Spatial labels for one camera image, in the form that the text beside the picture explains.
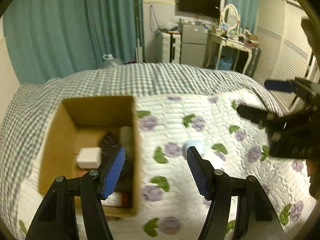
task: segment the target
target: cardboard box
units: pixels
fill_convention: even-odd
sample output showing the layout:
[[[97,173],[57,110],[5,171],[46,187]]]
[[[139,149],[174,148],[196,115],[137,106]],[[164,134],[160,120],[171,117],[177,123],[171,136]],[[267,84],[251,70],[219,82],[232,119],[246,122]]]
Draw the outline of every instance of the cardboard box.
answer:
[[[131,96],[101,96],[63,100],[54,114],[44,145],[38,190],[45,195],[54,179],[63,175],[75,178],[77,153],[81,148],[97,147],[108,132],[119,141],[122,126],[130,126],[134,133],[134,171],[132,207],[103,207],[106,216],[133,217],[140,205],[140,137]],[[76,197],[80,208],[80,198]]]

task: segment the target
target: white box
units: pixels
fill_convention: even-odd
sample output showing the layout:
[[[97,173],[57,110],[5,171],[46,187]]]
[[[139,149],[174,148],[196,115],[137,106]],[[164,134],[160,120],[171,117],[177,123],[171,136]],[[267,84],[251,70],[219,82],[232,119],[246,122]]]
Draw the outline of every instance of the white box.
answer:
[[[96,169],[101,163],[101,148],[90,147],[81,148],[78,157],[77,164],[81,169]]]

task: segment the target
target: bed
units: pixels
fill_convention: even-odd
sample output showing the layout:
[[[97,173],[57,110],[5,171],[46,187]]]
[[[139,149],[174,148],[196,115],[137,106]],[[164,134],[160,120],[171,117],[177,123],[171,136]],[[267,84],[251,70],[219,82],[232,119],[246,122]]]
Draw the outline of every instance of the bed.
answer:
[[[187,139],[206,142],[204,158],[230,176],[255,175],[288,239],[302,227],[316,203],[308,194],[305,163],[269,157],[265,131],[236,113],[245,103],[281,114],[271,95],[236,72],[146,63],[84,71],[44,85],[24,84],[15,93],[0,132],[0,217],[17,239],[25,238],[42,199],[37,182],[43,141],[58,103],[70,97],[128,94],[136,97],[136,110],[149,111],[153,119],[138,121],[142,208],[133,219],[108,219],[115,239],[197,239],[210,204],[199,194],[183,156]],[[165,166],[154,159],[159,147],[168,159]],[[159,176],[170,190],[150,182]],[[236,203],[233,197],[230,221]],[[80,238],[86,239],[81,214],[77,223]]]

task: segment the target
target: television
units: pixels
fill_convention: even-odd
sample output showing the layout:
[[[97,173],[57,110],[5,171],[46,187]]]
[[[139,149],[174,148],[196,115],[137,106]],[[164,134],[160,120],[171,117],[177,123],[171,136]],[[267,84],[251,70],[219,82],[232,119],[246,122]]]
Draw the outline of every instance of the television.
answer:
[[[178,10],[219,19],[220,1],[221,0],[179,0]]]

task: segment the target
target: gingham blanket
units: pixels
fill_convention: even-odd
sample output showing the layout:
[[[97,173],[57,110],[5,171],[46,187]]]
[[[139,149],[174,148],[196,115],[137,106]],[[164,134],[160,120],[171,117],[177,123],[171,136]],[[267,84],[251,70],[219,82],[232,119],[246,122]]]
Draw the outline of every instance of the gingham blanket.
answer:
[[[271,95],[250,77],[181,64],[130,64],[90,70],[44,85],[24,84],[15,93],[0,132],[0,217],[18,236],[18,194],[39,153],[46,120],[64,98],[99,95],[195,94],[211,96],[247,88],[273,112],[281,110]]]

